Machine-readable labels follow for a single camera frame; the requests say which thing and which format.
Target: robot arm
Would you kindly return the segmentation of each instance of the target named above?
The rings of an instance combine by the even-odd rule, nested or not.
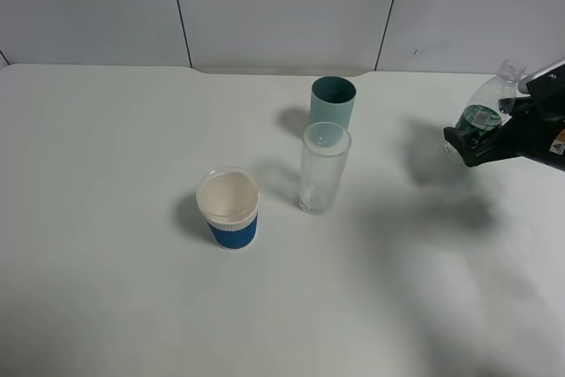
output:
[[[565,170],[565,59],[521,80],[518,89],[528,97],[501,101],[510,120],[487,134],[446,127],[445,140],[465,164],[523,156]]]

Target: white wall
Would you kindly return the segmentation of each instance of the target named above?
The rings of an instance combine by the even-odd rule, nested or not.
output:
[[[291,73],[372,71],[390,2],[180,0],[196,69]]]
[[[176,0],[0,0],[13,63],[188,65]]]
[[[530,71],[565,57],[565,0],[395,0],[378,69]]]

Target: cup rim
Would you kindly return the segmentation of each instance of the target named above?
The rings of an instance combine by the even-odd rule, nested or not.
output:
[[[327,79],[339,79],[340,81],[342,81],[346,86],[349,87],[349,89],[352,89],[352,96],[350,99],[348,99],[347,101],[343,101],[343,102],[328,102],[325,99],[322,99],[320,97],[319,94],[316,93],[316,86],[318,86],[319,84],[321,84],[324,80]],[[344,105],[345,103],[349,103],[349,102],[353,102],[355,101],[355,98],[357,97],[357,88],[355,87],[355,85],[349,81],[348,79],[345,79],[344,77],[338,77],[336,75],[326,75],[324,77],[320,77],[318,79],[316,79],[313,83],[312,83],[312,94],[314,96],[316,96],[316,99],[318,99],[320,102],[326,103],[328,105]]]
[[[242,174],[245,178],[247,178],[253,184],[253,187],[255,188],[255,192],[257,193],[257,199],[255,201],[255,204],[252,207],[249,207],[248,209],[245,209],[245,210],[243,210],[243,211],[241,211],[237,214],[230,214],[230,215],[214,214],[214,213],[208,211],[207,209],[205,209],[204,207],[202,207],[202,205],[200,203],[200,192],[202,191],[202,188],[206,185],[206,183],[209,182],[214,177],[218,177],[218,176],[222,176],[222,175],[226,175],[226,174],[231,174],[231,173]],[[208,172],[198,183],[198,186],[196,187],[196,203],[198,205],[200,212],[204,215],[204,217],[207,218],[207,219],[210,218],[211,220],[218,219],[219,221],[228,221],[230,217],[245,214],[245,217],[243,219],[235,221],[235,222],[230,222],[230,225],[238,225],[238,224],[244,222],[245,220],[248,220],[249,217],[257,210],[257,207],[259,205],[259,187],[255,183],[255,180],[253,180],[253,177],[251,177],[251,175],[246,170],[244,170],[243,168],[239,168],[239,167],[216,168],[216,169]]]
[[[330,124],[334,127],[339,127],[340,129],[342,129],[342,131],[347,135],[347,138],[348,138],[347,147],[342,152],[340,152],[339,154],[332,154],[332,155],[324,155],[324,154],[321,154],[320,152],[315,152],[314,150],[312,150],[308,146],[308,144],[306,143],[306,132],[308,130],[310,130],[310,128],[312,128],[312,127],[314,127],[315,125],[318,125],[318,124]],[[342,125],[339,125],[339,124],[336,124],[336,123],[331,123],[329,121],[319,121],[318,123],[313,123],[313,124],[310,124],[306,127],[306,129],[304,130],[304,133],[302,135],[302,144],[304,145],[304,147],[306,149],[308,149],[308,152],[310,152],[313,155],[323,156],[324,158],[335,158],[337,156],[346,155],[350,151],[350,149],[351,149],[351,134],[350,134],[350,132],[347,131],[347,128],[345,128]]]

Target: warning label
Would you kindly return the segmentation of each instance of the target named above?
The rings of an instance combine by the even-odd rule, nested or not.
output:
[[[563,155],[563,151],[565,151],[565,130],[557,134],[557,137],[549,147],[549,151],[554,154]]]

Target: paper cup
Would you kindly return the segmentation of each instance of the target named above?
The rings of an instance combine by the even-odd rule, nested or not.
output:
[[[347,79],[317,79],[310,96],[310,124],[334,123],[347,130],[356,94],[357,89]]]
[[[247,171],[226,167],[209,172],[198,184],[196,201],[220,246],[240,249],[255,237],[259,189]]]

